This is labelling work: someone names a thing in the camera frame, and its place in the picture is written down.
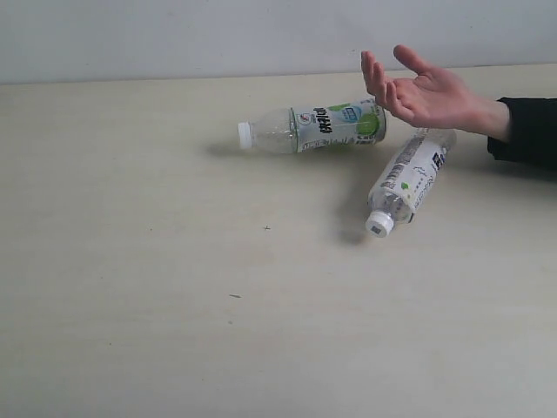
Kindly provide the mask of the black sleeved forearm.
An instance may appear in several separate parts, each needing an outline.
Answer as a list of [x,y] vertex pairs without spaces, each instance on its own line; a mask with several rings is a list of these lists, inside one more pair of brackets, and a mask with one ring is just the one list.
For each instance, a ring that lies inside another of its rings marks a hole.
[[556,98],[500,98],[510,114],[507,141],[487,139],[496,159],[556,169]]

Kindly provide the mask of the person's open hand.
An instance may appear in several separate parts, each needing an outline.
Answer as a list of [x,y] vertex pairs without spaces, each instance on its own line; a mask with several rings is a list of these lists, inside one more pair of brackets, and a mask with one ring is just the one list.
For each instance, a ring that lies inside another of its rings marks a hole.
[[366,91],[392,116],[416,128],[455,129],[507,142],[508,107],[470,90],[453,72],[399,44],[393,55],[414,78],[390,78],[370,51],[361,53]]

